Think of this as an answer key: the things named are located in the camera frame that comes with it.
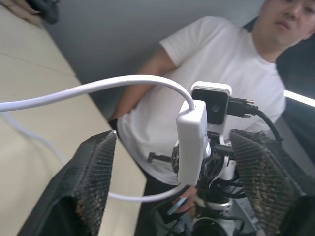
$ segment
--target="gray wall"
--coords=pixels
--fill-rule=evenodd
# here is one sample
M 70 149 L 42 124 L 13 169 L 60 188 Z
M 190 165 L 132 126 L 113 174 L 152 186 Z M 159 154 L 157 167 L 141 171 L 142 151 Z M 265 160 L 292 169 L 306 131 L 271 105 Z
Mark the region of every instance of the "gray wall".
M 206 15 L 239 26 L 263 0 L 63 0 L 61 20 L 48 31 L 82 83 L 134 73 L 158 41 Z M 110 116 L 122 89 L 93 95 Z

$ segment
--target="white plastic housing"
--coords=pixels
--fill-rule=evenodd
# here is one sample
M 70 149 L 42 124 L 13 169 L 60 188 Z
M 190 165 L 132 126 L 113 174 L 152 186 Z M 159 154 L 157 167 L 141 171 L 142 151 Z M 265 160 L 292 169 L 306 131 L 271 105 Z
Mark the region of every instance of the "white plastic housing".
M 178 181 L 196 185 L 201 169 L 207 137 L 207 111 L 204 101 L 194 100 L 195 110 L 190 111 L 185 101 L 177 116 L 179 142 Z

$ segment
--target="camera lens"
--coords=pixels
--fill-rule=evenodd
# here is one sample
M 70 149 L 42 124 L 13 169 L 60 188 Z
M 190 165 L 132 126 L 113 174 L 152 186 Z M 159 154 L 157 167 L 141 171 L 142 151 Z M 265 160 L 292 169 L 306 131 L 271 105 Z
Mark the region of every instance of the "camera lens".
M 212 106 L 212 111 L 213 112 L 218 112 L 220 110 L 220 106 L 219 105 L 213 105 Z

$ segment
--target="bright light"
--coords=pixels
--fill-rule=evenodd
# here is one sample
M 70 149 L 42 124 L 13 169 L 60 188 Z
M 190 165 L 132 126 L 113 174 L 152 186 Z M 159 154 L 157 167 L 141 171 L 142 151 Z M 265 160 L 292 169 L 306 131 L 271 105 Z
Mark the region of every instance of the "bright light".
M 298 94 L 290 92 L 290 91 L 284 91 L 284 96 L 291 98 L 293 100 L 296 100 L 298 102 L 302 102 L 304 104 L 310 105 L 312 107 L 315 107 L 315 100 L 310 99 L 308 97 L 304 97 L 302 95 L 298 95 Z

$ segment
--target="white cable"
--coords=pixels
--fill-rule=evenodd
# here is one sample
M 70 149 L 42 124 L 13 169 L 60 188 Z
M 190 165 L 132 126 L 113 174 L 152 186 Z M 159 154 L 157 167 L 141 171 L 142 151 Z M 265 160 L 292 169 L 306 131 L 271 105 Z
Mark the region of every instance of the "white cable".
M 16 110 L 23 110 L 28 108 L 34 108 L 39 106 L 48 105 L 54 102 L 63 101 L 69 98 L 73 98 L 82 94 L 91 93 L 103 89 L 109 89 L 113 87 L 118 86 L 125 86 L 125 85 L 134 85 L 134 84 L 152 84 L 152 85 L 162 85 L 169 87 L 170 89 L 175 90 L 178 92 L 181 96 L 184 97 L 184 99 L 187 101 L 189 105 L 190 110 L 194 110 L 194 102 L 190 95 L 190 93 L 182 87 L 180 84 L 159 76 L 153 76 L 153 75 L 127 75 L 127 76 L 120 76 L 110 79 L 104 79 L 100 81 L 95 81 L 92 83 L 88 83 L 85 85 L 80 85 L 74 88 L 69 88 L 64 91 L 56 92 L 50 95 L 27 99 L 27 100 L 21 100 L 21 101 L 14 101 L 14 102 L 2 102 L 0 103 L 0 112 L 2 112 L 2 116 L 18 131 L 23 133 L 26 136 L 29 136 L 31 138 L 37 139 L 44 143 L 50 150 L 52 150 L 56 156 L 65 164 L 66 160 L 63 157 L 63 155 L 46 139 L 43 137 L 32 133 L 25 129 L 23 126 L 21 126 L 18 122 L 16 122 L 9 114 L 6 114 L 4 112 L 7 111 L 16 111 Z M 159 200 L 163 200 L 166 198 L 169 198 L 176 193 L 180 192 L 183 188 L 185 188 L 185 184 L 180 184 L 176 186 L 175 188 L 156 195 L 150 195 L 150 196 L 143 196 L 143 197 L 137 197 L 137 196 L 125 196 L 121 194 L 116 193 L 108 193 L 108 196 L 114 199 L 123 200 L 123 201 L 132 201 L 132 202 L 155 202 Z
M 0 112 L 16 111 L 27 108 L 39 107 L 54 102 L 59 102 L 66 100 L 68 98 L 76 97 L 82 94 L 96 92 L 103 89 L 109 89 L 118 86 L 134 85 L 134 84 L 152 84 L 152 85 L 162 85 L 169 87 L 181 96 L 185 98 L 188 102 L 189 109 L 194 110 L 194 103 L 190 93 L 180 84 L 159 76 L 154 75 L 126 75 L 110 79 L 104 79 L 100 81 L 95 81 L 85 85 L 80 85 L 74 88 L 69 88 L 64 91 L 56 92 L 50 95 L 15 101 L 15 102 L 1 102 Z
M 24 128 L 16 120 L 14 120 L 12 118 L 12 116 L 10 116 L 7 112 L 0 112 L 0 116 L 2 116 L 18 132 L 22 133 L 23 135 L 25 135 L 31 139 L 36 139 L 36 140 L 42 142 L 44 145 L 46 145 L 58 157 L 58 159 L 64 165 L 67 163 L 67 160 L 65 159 L 63 154 L 60 151 L 58 151 L 58 149 L 51 142 L 44 139 L 40 135 L 33 133 L 33 132 L 29 131 L 28 129 Z
M 143 196 L 143 197 L 125 196 L 125 195 L 111 193 L 111 192 L 108 193 L 108 196 L 110 198 L 114 198 L 114 199 L 122 200 L 122 201 L 149 203 L 149 202 L 155 202 L 155 201 L 160 201 L 160 200 L 169 198 L 177 194 L 178 192 L 180 192 L 185 187 L 186 185 L 181 183 L 180 185 L 177 185 L 175 188 L 168 190 L 167 192 L 155 194 L 155 195 Z

